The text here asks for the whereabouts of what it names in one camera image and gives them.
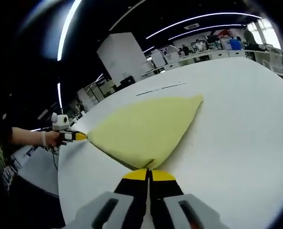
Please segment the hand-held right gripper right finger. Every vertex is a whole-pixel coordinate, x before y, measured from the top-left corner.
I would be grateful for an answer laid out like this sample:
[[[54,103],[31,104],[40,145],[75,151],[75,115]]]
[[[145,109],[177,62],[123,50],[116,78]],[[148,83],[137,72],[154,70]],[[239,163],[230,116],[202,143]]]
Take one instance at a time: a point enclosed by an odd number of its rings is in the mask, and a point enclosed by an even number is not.
[[[156,229],[227,229],[220,215],[192,194],[184,194],[174,176],[151,170],[150,214]]]

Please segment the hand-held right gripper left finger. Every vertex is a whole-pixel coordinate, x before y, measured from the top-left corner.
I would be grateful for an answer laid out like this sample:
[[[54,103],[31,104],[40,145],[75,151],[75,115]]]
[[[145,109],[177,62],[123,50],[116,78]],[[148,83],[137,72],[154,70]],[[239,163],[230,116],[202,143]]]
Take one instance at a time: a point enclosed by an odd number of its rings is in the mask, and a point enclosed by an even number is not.
[[[80,208],[68,229],[139,229],[147,208],[148,169],[124,175],[113,192],[106,191]]]

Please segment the person's left hand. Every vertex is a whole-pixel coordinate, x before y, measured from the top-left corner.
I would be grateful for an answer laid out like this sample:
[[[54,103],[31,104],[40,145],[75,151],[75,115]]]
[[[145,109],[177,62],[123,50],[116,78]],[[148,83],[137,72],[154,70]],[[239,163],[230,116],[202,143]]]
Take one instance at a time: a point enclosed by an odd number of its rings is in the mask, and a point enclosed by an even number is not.
[[[45,139],[48,146],[60,146],[63,142],[60,133],[55,131],[46,132]]]

